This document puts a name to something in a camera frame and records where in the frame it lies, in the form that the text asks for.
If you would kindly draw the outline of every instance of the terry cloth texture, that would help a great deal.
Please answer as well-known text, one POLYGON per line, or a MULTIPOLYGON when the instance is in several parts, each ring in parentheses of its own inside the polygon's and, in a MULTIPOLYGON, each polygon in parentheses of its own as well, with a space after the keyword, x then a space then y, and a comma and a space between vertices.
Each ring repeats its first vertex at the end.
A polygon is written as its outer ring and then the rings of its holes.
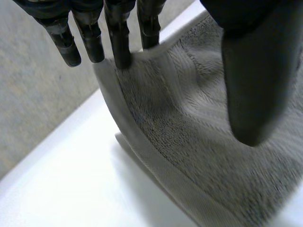
POLYGON ((228 123, 222 34, 204 12, 160 46, 133 54, 131 68, 105 60, 95 73, 134 153, 200 226, 264 226, 303 176, 303 69, 282 124, 248 147, 228 123))

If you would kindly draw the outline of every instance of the gray towel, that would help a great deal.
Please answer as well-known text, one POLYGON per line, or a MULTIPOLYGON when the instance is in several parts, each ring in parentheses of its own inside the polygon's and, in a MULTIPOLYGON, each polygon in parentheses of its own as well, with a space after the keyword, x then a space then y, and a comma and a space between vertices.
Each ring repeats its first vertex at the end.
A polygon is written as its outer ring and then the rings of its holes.
POLYGON ((221 37, 205 12, 167 42, 133 54, 130 69, 106 60, 95 73, 134 153, 197 224, 264 226, 303 175, 303 69, 282 124, 248 147, 228 124, 221 37))

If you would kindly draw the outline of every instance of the floor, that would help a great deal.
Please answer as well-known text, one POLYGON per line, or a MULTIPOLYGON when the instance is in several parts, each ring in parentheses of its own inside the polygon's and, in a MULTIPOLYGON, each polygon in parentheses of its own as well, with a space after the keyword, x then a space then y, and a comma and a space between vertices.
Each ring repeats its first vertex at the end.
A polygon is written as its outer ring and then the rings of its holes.
MULTIPOLYGON (((167 0, 165 27, 194 0, 167 0)), ((81 37, 70 17, 82 57, 65 65, 47 32, 12 0, 0 1, 0 179, 98 89, 81 37)), ((107 58, 112 57, 104 14, 99 24, 107 58)), ((141 48, 134 9, 128 20, 130 49, 141 48)))

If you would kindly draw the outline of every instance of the black robotic finger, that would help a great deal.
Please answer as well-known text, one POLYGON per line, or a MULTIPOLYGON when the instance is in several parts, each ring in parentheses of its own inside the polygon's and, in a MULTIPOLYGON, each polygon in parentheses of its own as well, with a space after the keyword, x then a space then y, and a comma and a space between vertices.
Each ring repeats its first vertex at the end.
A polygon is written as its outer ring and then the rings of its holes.
POLYGON ((101 30, 98 24, 103 8, 103 0, 74 0, 72 13, 80 31, 89 59, 93 63, 104 60, 101 30))
POLYGON ((127 19, 135 0, 105 0, 105 19, 116 66, 125 69, 132 59, 129 51, 127 19))
POLYGON ((149 49, 159 44, 161 26, 158 15, 166 0, 138 0, 137 15, 140 26, 143 49, 149 49))
POLYGON ((80 65, 81 57, 71 34, 67 15, 58 19, 35 19, 46 29, 65 63, 70 67, 80 65))
POLYGON ((14 1, 47 30, 68 66, 74 67, 81 63, 79 51, 68 25, 68 14, 71 10, 69 1, 14 1))
POLYGON ((232 132, 240 142, 256 146, 273 133, 291 97, 303 35, 303 1, 201 1, 224 28, 232 132))

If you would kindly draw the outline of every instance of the white surface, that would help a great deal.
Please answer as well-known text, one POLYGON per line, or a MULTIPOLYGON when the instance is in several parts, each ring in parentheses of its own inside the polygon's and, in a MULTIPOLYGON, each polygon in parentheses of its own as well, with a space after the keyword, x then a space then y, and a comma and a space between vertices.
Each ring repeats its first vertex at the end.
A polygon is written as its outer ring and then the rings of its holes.
MULTIPOLYGON (((194 2, 160 35, 204 8, 194 2)), ((122 150, 97 91, 0 182, 0 227, 195 227, 122 150)), ((273 227, 303 226, 303 185, 273 227)))

